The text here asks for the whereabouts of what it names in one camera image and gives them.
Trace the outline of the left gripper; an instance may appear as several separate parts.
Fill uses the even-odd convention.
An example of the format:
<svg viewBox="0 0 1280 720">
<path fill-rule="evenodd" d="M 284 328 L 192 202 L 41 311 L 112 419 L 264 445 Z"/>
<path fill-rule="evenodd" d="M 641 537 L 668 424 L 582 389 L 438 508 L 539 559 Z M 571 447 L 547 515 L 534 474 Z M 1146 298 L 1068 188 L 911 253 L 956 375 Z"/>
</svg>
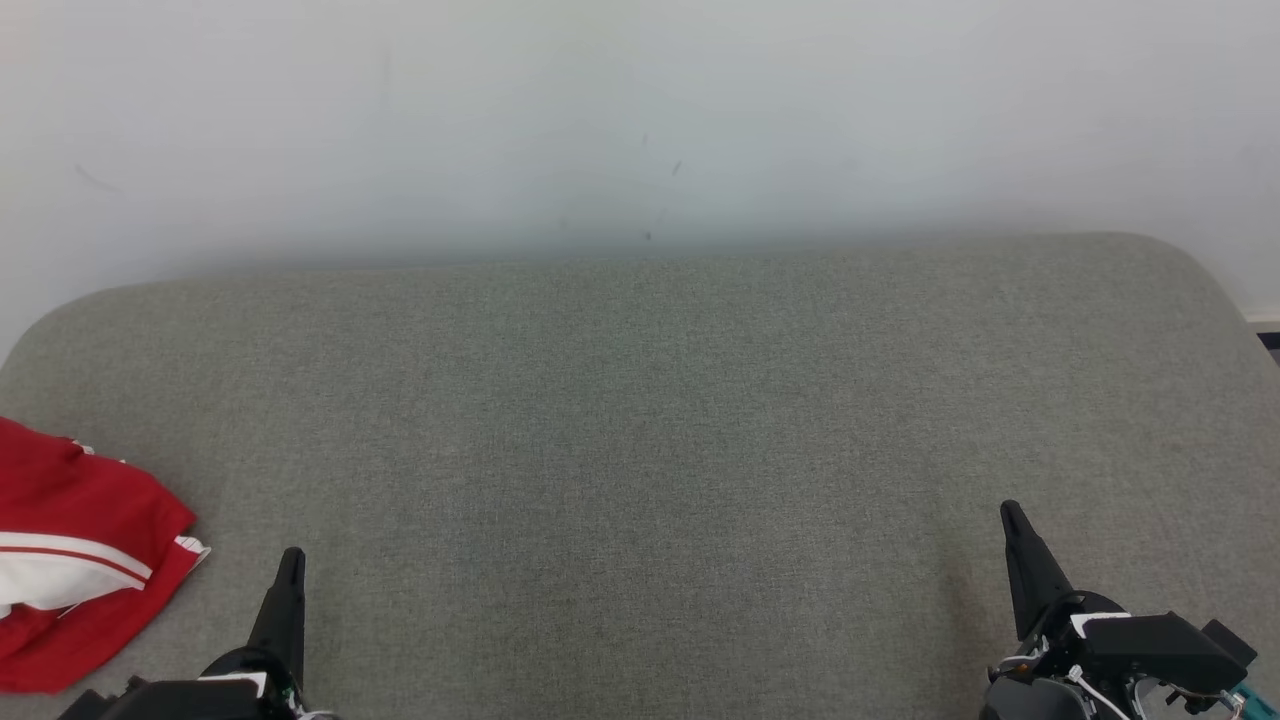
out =
<svg viewBox="0 0 1280 720">
<path fill-rule="evenodd" d="M 252 719 L 330 719 L 305 700 L 305 569 L 302 548 L 287 548 L 264 596 L 248 647 L 216 659 L 201 682 L 247 682 L 256 693 Z"/>
</svg>

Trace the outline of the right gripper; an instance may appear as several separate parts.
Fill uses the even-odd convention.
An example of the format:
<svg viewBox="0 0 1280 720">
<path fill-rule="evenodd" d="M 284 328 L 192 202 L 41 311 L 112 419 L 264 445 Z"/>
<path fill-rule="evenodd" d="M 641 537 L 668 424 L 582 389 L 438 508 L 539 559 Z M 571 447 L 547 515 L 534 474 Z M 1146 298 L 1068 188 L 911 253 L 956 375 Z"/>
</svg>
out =
<svg viewBox="0 0 1280 720">
<path fill-rule="evenodd" d="M 982 719 L 1134 719 L 1133 683 L 1085 673 L 1080 629 L 1093 618 L 1125 618 L 1102 594 L 1075 591 L 1021 505 L 1000 505 L 1015 632 L 1014 655 L 988 667 Z"/>
</svg>

